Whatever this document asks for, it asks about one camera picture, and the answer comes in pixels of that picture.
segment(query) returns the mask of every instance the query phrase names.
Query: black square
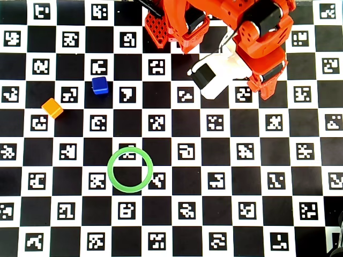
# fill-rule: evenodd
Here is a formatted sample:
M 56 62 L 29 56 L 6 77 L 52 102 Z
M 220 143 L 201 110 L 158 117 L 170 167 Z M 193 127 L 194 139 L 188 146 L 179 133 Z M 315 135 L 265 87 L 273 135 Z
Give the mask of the black square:
M 82 167 L 54 167 L 53 195 L 81 195 Z
M 141 256 L 140 226 L 112 227 L 112 256 Z
M 337 226 L 342 212 L 342 196 L 324 196 L 325 226 Z
M 50 256 L 80 256 L 80 227 L 52 227 L 50 235 Z
M 114 80 L 141 80 L 141 55 L 114 55 Z
M 294 230 L 296 256 L 326 256 L 324 227 L 295 227 Z
M 291 196 L 263 197 L 264 226 L 293 226 L 293 204 Z
M 85 108 L 113 108 L 113 82 L 107 81 L 108 94 L 95 95 L 91 82 L 85 82 Z
M 287 108 L 287 82 L 278 81 L 275 93 L 270 98 L 263 100 L 259 97 L 258 100 L 260 108 Z
M 24 110 L 0 110 L 0 137 L 22 137 L 24 134 Z
M 50 226 L 51 197 L 21 197 L 20 226 Z
M 27 52 L 56 52 L 56 27 L 29 26 L 27 28 Z
M 289 109 L 289 135 L 291 137 L 318 137 L 317 109 Z
M 204 40 L 200 43 L 200 52 L 218 52 L 219 44 L 226 33 L 227 27 L 210 27 L 204 36 Z
M 234 255 L 264 256 L 263 227 L 234 226 Z
M 18 239 L 19 228 L 0 228 L 1 257 L 17 256 Z
M 173 137 L 200 136 L 200 110 L 171 111 Z
M 343 165 L 343 138 L 320 138 L 322 165 Z
M 262 165 L 290 165 L 289 138 L 261 138 Z
M 229 108 L 229 88 L 226 87 L 214 100 L 201 96 L 201 108 Z
M 201 195 L 200 167 L 173 167 L 173 195 Z
M 83 110 L 68 110 L 55 121 L 55 137 L 82 137 Z
M 173 256 L 202 256 L 201 226 L 173 227 Z
M 114 2 L 115 26 L 141 26 L 141 5 L 137 2 Z
M 171 225 L 172 198 L 170 196 L 143 197 L 143 225 Z
M 57 1 L 57 24 L 58 25 L 84 25 L 85 2 L 84 1 Z
M 52 166 L 53 138 L 25 138 L 24 166 Z
M 203 196 L 203 225 L 232 225 L 230 196 Z
M 86 52 L 113 53 L 113 27 L 86 27 Z
M 0 196 L 20 196 L 21 168 L 0 168 Z
M 141 110 L 114 110 L 114 137 L 141 137 Z
M 112 138 L 84 138 L 84 166 L 107 166 Z
M 27 24 L 26 1 L 3 1 L 0 2 L 0 24 Z
M 261 195 L 260 167 L 232 167 L 232 195 Z
M 341 81 L 317 81 L 319 108 L 343 108 Z
M 342 52 L 342 26 L 315 26 L 317 52 Z
M 199 61 L 199 55 L 171 55 L 171 80 L 192 80 L 188 70 Z
M 146 151 L 155 166 L 172 164 L 171 138 L 143 138 L 143 150 Z
M 292 167 L 293 195 L 323 195 L 320 167 Z
M 82 198 L 82 226 L 111 226 L 111 196 Z
M 258 110 L 230 110 L 231 137 L 258 137 Z
M 42 105 L 55 98 L 54 81 L 27 81 L 25 108 L 42 108 Z
M 58 54 L 56 56 L 56 80 L 83 80 L 85 55 Z
M 0 53 L 0 79 L 25 80 L 26 54 Z
M 113 173 L 122 185 L 136 186 L 141 183 L 141 167 L 114 167 Z M 113 187 L 113 195 L 141 195 L 141 191 L 129 194 Z
M 202 138 L 202 166 L 230 165 L 230 138 Z
M 316 79 L 316 55 L 314 52 L 287 54 L 287 79 Z
M 143 108 L 170 108 L 170 82 L 143 82 Z

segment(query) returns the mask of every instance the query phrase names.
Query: green ring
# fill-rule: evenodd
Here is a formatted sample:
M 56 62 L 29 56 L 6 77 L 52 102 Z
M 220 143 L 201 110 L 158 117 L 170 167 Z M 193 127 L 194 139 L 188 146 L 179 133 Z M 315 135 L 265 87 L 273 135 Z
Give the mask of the green ring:
M 125 153 L 139 154 L 141 157 L 143 157 L 144 161 L 146 162 L 146 165 L 148 166 L 148 174 L 146 175 L 145 179 L 137 186 L 124 186 L 120 184 L 114 176 L 113 164 L 119 156 Z M 153 173 L 153 163 L 150 156 L 142 149 L 139 149 L 137 147 L 124 147 L 116 151 L 109 159 L 108 164 L 107 164 L 107 173 L 108 173 L 109 180 L 111 181 L 111 183 L 116 189 L 124 193 L 136 193 L 136 192 L 141 191 L 147 184 L 149 184 L 152 178 L 152 173 Z

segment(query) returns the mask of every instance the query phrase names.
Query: black object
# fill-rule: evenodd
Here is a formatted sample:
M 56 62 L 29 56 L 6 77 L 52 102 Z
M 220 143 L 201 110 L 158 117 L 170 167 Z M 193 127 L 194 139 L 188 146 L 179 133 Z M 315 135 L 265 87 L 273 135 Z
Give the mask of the black object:
M 259 28 L 259 36 L 263 37 L 269 30 L 276 28 L 282 13 L 271 0 L 261 0 L 252 5 L 243 15 L 243 21 L 252 21 Z

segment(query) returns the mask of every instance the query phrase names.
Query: checkerboard mat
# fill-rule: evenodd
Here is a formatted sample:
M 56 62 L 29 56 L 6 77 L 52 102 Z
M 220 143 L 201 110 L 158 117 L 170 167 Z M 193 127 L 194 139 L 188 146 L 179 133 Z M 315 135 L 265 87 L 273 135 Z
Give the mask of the checkerboard mat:
M 134 2 L 0 1 L 0 256 L 325 256 L 343 210 L 342 1 L 300 5 L 263 101 L 245 81 L 201 97 L 188 55 L 157 49 Z M 91 80 L 105 76 L 109 94 Z M 64 112 L 50 118 L 53 97 Z M 144 149 L 141 192 L 111 155 Z M 140 156 L 115 162 L 129 186 Z

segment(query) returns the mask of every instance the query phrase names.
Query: orange cube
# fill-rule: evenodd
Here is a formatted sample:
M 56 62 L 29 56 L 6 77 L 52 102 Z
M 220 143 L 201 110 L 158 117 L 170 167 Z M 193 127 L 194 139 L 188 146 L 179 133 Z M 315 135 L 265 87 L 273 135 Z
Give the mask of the orange cube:
M 50 98 L 45 104 L 43 104 L 42 108 L 54 119 L 63 112 L 62 107 L 59 106 L 53 98 Z

